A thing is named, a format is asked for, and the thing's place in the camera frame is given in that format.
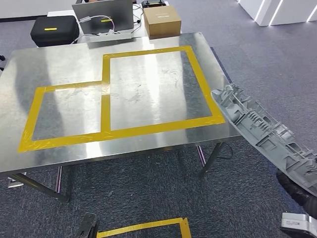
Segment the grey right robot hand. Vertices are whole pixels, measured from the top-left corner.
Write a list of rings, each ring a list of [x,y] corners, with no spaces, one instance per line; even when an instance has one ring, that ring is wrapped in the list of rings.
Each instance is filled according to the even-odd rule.
[[[284,188],[288,195],[298,205],[303,208],[308,215],[317,218],[317,197],[312,195],[305,189],[294,183],[294,181],[284,174],[282,171],[277,169],[276,178],[279,183]]]

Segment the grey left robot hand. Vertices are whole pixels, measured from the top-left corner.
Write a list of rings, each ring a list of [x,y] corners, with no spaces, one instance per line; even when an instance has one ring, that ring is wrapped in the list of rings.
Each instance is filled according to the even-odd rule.
[[[96,214],[85,213],[75,238],[97,238],[100,221]]]

